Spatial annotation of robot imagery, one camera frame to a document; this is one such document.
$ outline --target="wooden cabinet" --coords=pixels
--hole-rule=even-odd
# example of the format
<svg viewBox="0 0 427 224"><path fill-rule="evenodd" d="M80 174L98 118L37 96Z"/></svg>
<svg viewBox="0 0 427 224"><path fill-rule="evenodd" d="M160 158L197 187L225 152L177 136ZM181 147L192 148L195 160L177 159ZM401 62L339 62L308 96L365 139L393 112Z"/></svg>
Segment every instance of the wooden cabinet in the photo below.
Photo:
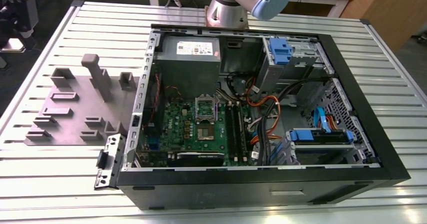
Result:
<svg viewBox="0 0 427 224"><path fill-rule="evenodd" d="M427 0L352 0L340 17L368 19L396 51L427 21Z"/></svg>

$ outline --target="blue plastic latch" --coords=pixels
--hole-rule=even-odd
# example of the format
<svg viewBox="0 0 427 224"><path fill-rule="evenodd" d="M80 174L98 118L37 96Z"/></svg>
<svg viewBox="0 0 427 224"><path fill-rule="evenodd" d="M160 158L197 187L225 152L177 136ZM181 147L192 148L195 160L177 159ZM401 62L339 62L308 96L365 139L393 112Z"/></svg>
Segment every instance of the blue plastic latch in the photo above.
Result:
<svg viewBox="0 0 427 224"><path fill-rule="evenodd" d="M269 38L269 48L273 56L273 64L287 65L292 57L292 47L283 38Z"/></svg>
<svg viewBox="0 0 427 224"><path fill-rule="evenodd" d="M312 141L315 140L311 130L296 130L297 140Z"/></svg>
<svg viewBox="0 0 427 224"><path fill-rule="evenodd" d="M296 131L291 131L289 133L291 141L296 141L299 139L299 136L296 135Z"/></svg>
<svg viewBox="0 0 427 224"><path fill-rule="evenodd" d="M353 132L351 130L347 130L345 134L347 134L348 142L352 143L355 140Z"/></svg>
<svg viewBox="0 0 427 224"><path fill-rule="evenodd" d="M313 126L317 126L317 122L320 119L320 124L321 124L321 128L325 130L327 133L331 133L331 129L328 126L328 122L327 122L327 115L325 115L325 111L323 110L321 107L316 107L315 111L313 111Z"/></svg>

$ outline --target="green motherboard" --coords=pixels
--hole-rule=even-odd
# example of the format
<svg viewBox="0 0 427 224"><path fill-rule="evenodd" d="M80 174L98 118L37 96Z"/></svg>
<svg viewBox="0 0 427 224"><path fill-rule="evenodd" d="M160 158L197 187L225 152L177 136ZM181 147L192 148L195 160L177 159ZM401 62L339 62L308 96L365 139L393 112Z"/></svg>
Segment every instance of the green motherboard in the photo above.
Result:
<svg viewBox="0 0 427 224"><path fill-rule="evenodd" d="M213 114L215 121L196 121L196 113L203 116ZM245 131L239 131L233 128L233 123L243 123L243 117L249 115L249 108L247 106L239 108L231 107L224 103L217 103L212 109L212 104L208 102L199 103L197 110L195 102L171 101L165 104L164 116L163 116L163 129L159 138L147 137L145 146L149 147L151 155L163 155L168 152L212 152L224 154L223 166L249 166L252 161L248 158L247 141L244 138ZM231 139L228 132L232 133L232 137L236 136L239 147L231 146L235 144L236 139ZM165 161L157 161L160 158L151 158L152 166L167 166Z"/></svg>

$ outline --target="white label sticker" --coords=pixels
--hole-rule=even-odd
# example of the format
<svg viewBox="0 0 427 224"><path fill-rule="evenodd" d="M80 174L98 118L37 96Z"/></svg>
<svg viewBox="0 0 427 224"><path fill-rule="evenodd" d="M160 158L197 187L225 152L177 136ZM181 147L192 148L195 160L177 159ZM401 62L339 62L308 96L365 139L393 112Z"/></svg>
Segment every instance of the white label sticker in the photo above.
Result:
<svg viewBox="0 0 427 224"><path fill-rule="evenodd" d="M257 159L257 158L260 157L260 153L256 152L256 151L252 151L251 157L252 157L253 159Z"/></svg>
<svg viewBox="0 0 427 224"><path fill-rule="evenodd" d="M176 54L212 56L213 55L212 43L180 41L176 45Z"/></svg>
<svg viewBox="0 0 427 224"><path fill-rule="evenodd" d="M253 85L253 86L252 86L252 91L253 91L255 93L259 93L259 92L260 92L260 89Z"/></svg>

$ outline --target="aluminum table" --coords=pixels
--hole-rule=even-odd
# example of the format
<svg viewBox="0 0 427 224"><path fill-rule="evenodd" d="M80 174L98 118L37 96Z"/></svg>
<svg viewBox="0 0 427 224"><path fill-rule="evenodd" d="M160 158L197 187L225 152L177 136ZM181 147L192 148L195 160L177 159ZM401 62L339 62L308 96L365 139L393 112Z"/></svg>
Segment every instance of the aluminum table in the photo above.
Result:
<svg viewBox="0 0 427 224"><path fill-rule="evenodd" d="M98 223L425 223L427 98L368 24L356 19L249 17L251 29L328 34L351 68L411 179L328 205L139 210L116 191L93 191L102 146L26 146L25 134L49 94L50 74L100 56L109 76L139 76L151 24L204 25L204 10L85 2L72 6L0 119L0 222Z"/></svg>

